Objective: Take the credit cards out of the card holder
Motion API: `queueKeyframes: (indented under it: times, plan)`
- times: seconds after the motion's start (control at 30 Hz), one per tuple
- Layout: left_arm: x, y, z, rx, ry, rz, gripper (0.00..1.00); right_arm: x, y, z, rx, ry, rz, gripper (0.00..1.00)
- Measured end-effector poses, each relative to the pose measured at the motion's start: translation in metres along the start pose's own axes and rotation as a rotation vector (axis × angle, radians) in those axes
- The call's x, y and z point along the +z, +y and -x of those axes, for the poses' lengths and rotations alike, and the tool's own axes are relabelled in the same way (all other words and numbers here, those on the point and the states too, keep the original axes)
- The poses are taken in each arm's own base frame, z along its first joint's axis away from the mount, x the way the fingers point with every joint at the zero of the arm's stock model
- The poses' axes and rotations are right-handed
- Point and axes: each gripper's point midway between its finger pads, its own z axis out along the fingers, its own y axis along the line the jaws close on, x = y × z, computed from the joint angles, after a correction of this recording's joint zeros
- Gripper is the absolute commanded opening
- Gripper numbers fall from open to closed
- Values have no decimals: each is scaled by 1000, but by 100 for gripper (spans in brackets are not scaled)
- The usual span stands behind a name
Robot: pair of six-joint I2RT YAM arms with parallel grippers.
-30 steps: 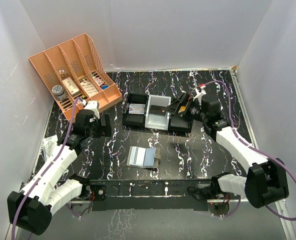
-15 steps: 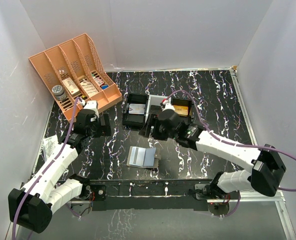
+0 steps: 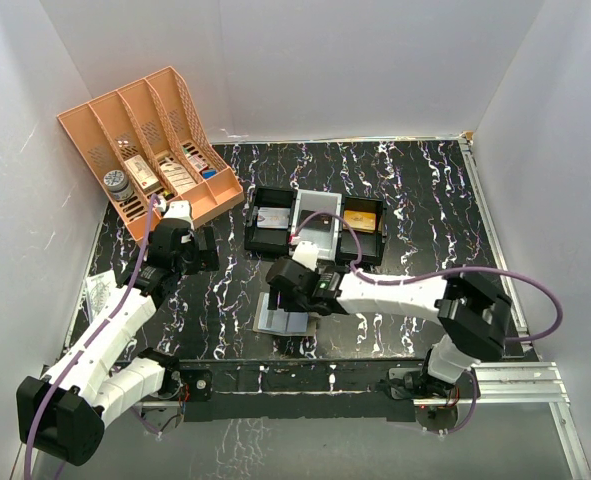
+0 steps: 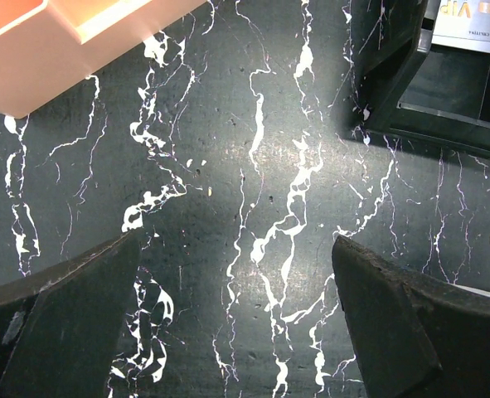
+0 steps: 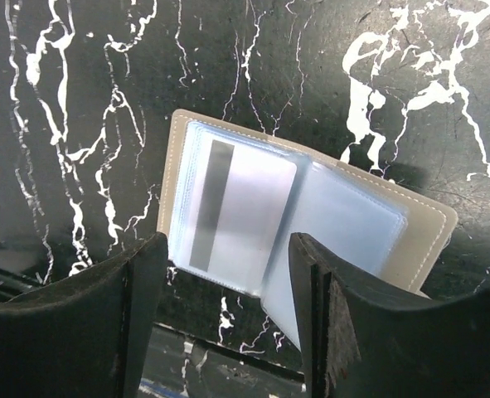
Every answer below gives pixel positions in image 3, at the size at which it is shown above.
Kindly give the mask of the grey leather card holder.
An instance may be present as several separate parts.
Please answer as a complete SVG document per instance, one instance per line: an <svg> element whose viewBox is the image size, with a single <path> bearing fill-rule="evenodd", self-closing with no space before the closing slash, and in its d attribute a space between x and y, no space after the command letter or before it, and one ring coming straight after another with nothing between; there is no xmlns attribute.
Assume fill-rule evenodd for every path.
<svg viewBox="0 0 591 480"><path fill-rule="evenodd" d="M281 309L269 311L266 292L259 294L252 330L256 333L280 337L311 337L316 333L317 322L312 316L308 320L290 320L288 312Z"/></svg>

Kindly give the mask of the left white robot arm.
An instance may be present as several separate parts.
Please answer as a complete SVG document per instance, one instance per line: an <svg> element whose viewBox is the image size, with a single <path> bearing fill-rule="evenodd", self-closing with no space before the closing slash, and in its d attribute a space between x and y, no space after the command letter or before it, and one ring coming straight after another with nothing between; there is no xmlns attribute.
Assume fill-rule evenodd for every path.
<svg viewBox="0 0 591 480"><path fill-rule="evenodd" d="M213 233L196 236L191 203L152 196L139 254L116 276L95 320L59 361L16 391L26 478L34 451L81 466L107 427L142 399L180 396L186 384L175 356L149 347L125 367L115 363L182 279L218 268Z"/></svg>

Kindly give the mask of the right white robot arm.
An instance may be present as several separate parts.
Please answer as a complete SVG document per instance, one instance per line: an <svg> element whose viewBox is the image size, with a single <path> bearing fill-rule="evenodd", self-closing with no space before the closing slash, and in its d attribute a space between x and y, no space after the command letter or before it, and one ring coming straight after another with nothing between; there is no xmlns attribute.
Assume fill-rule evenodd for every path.
<svg viewBox="0 0 591 480"><path fill-rule="evenodd" d="M268 308L318 316L379 313L439 324L442 339L421 369L389 376L401 398L445 397L461 375L480 362L502 358L512 300L480 273L464 267L426 279L368 275L363 270L320 266L318 248L303 241L268 270Z"/></svg>

